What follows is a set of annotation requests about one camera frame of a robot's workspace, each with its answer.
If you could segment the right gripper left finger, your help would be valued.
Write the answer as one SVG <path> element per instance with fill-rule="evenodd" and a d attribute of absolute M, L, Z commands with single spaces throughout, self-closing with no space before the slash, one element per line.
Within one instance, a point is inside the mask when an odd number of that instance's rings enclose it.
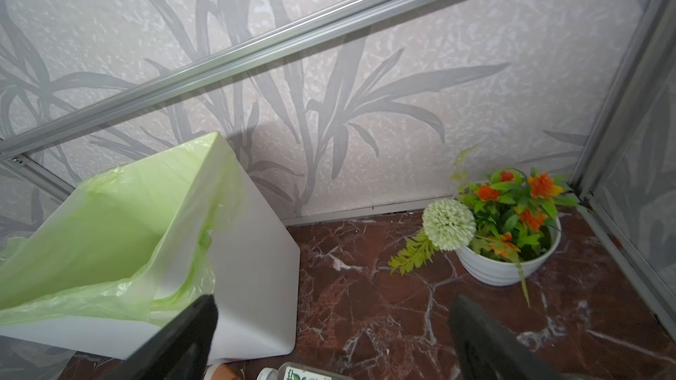
<path fill-rule="evenodd" d="M 202 379 L 217 324 L 214 297 L 198 297 L 107 378 Z"/>

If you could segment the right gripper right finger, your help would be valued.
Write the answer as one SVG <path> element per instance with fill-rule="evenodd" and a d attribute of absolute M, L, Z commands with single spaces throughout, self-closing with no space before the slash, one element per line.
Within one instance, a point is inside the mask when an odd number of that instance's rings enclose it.
<path fill-rule="evenodd" d="M 449 327 L 466 379 L 579 379 L 556 371 L 469 297 L 452 303 Z"/>

